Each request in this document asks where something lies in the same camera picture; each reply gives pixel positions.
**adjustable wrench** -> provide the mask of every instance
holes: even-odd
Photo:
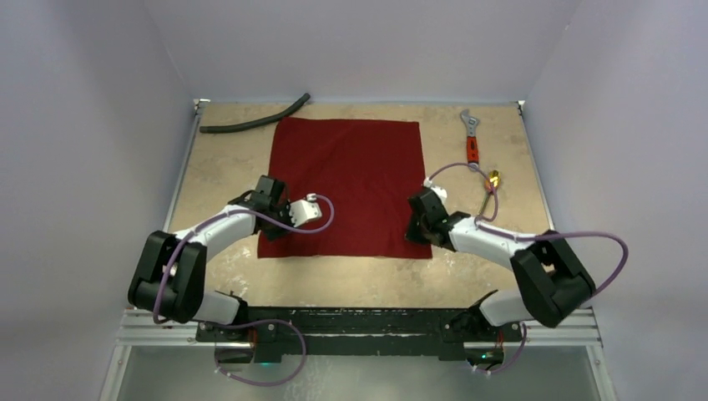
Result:
[[[479,148],[477,147],[477,134],[475,133],[479,120],[469,115],[469,109],[465,109],[460,113],[460,119],[462,119],[465,128],[467,128],[467,164],[470,165],[470,170],[472,167],[479,168]]]

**red cloth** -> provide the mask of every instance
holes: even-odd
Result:
[[[290,199],[315,192],[335,206],[331,226],[317,234],[258,239],[258,257],[389,256],[429,259],[429,245],[406,241],[407,198],[425,178],[418,123],[359,119],[285,118],[276,128],[269,175]],[[301,228],[316,228],[324,216]]]

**wall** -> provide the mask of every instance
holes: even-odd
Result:
[[[525,99],[579,0],[146,0],[195,97]]]
[[[0,388],[96,399],[191,100],[139,0],[3,2],[0,18]]]
[[[596,300],[622,400],[705,399],[708,3],[584,0],[524,109],[557,226],[614,231]],[[606,277],[610,244],[575,242]]]

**black tube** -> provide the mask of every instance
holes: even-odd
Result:
[[[261,127],[263,125],[277,123],[278,121],[284,119],[285,117],[292,115],[297,110],[299,110],[307,100],[310,99],[310,94],[303,94],[295,103],[291,104],[290,107],[281,111],[278,114],[273,114],[268,117],[263,117],[262,119],[254,119],[253,121],[248,121],[240,124],[233,125],[215,125],[209,127],[200,127],[200,133],[202,134],[230,134],[233,132],[246,131],[247,129],[254,129]]]

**wooden tabletop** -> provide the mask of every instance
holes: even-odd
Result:
[[[277,113],[283,104],[210,104],[202,125],[237,124]],[[306,119],[418,121],[427,174],[465,161],[466,130],[459,114],[470,109],[481,167],[499,170],[496,226],[523,232],[549,228],[523,123],[515,106],[308,104]],[[197,134],[170,230],[190,227],[255,187],[268,173],[275,125],[226,135]],[[483,180],[469,169],[435,180],[448,190],[449,212],[476,214]],[[258,259],[256,236],[237,241],[207,266],[206,286],[233,291],[251,305],[318,307],[468,307],[495,288],[516,286],[513,274],[484,259],[433,248],[430,260],[314,256]]]

